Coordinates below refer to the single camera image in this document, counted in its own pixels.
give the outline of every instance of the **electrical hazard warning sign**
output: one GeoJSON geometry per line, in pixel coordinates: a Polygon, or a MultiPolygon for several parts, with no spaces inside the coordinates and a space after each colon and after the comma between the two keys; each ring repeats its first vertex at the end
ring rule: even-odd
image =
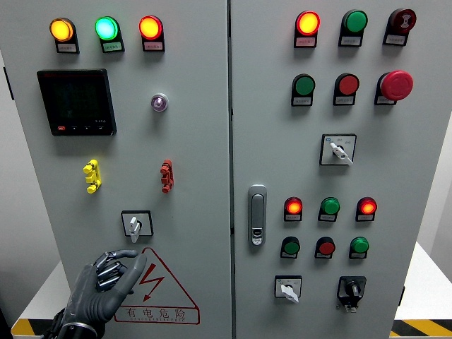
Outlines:
{"type": "Polygon", "coordinates": [[[173,272],[151,248],[141,279],[114,315],[119,323],[179,323],[198,325],[199,308],[173,272]]]}

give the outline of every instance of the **yellow black hazard stripe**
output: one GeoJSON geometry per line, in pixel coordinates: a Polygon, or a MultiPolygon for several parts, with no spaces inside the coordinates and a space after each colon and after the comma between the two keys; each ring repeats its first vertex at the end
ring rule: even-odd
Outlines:
{"type": "Polygon", "coordinates": [[[52,326],[52,322],[52,319],[19,319],[11,329],[11,334],[39,336],[52,326]]]}
{"type": "Polygon", "coordinates": [[[390,336],[452,338],[452,320],[395,320],[390,336]]]}

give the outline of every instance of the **orange indicator light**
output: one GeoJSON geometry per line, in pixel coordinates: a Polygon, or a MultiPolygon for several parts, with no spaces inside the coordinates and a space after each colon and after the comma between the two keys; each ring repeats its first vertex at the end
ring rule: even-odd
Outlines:
{"type": "Polygon", "coordinates": [[[297,29],[303,35],[314,35],[320,27],[320,17],[316,12],[306,11],[297,19],[297,29]]]}
{"type": "Polygon", "coordinates": [[[141,35],[147,40],[157,39],[163,31],[162,22],[155,16],[145,16],[138,25],[141,35]]]}
{"type": "Polygon", "coordinates": [[[371,215],[376,211],[376,202],[375,200],[367,199],[361,202],[361,206],[359,207],[362,214],[371,215]]]}
{"type": "Polygon", "coordinates": [[[302,202],[298,198],[289,198],[286,201],[285,209],[290,214],[299,214],[302,208],[302,202]]]}
{"type": "Polygon", "coordinates": [[[73,37],[72,22],[66,18],[54,19],[50,23],[50,33],[57,41],[69,41],[73,37]]]}

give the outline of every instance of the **green indicator light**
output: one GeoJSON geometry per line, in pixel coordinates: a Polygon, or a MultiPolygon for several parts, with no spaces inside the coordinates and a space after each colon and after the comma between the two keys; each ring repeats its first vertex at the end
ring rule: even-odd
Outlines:
{"type": "Polygon", "coordinates": [[[335,215],[340,210],[339,201],[336,198],[326,198],[322,201],[321,209],[328,215],[335,215]]]}
{"type": "Polygon", "coordinates": [[[118,24],[109,16],[98,18],[95,28],[97,35],[103,40],[112,40],[118,35],[118,24]]]}
{"type": "Polygon", "coordinates": [[[299,245],[296,242],[289,242],[284,246],[284,252],[287,254],[296,254],[299,251],[299,245]]]}
{"type": "Polygon", "coordinates": [[[358,237],[352,240],[352,249],[356,253],[364,253],[369,249],[369,242],[364,237],[358,237]]]}
{"type": "Polygon", "coordinates": [[[361,32],[367,26],[367,16],[363,11],[352,11],[345,19],[345,27],[353,33],[361,32]]]}
{"type": "Polygon", "coordinates": [[[314,80],[308,76],[302,76],[295,83],[295,90],[300,95],[308,95],[314,90],[314,80]]]}

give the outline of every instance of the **power meter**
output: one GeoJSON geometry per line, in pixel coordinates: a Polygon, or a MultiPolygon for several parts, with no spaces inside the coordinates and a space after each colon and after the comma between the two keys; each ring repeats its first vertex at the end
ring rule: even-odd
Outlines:
{"type": "Polygon", "coordinates": [[[38,71],[54,136],[111,136],[116,133],[107,70],[38,71]]]}

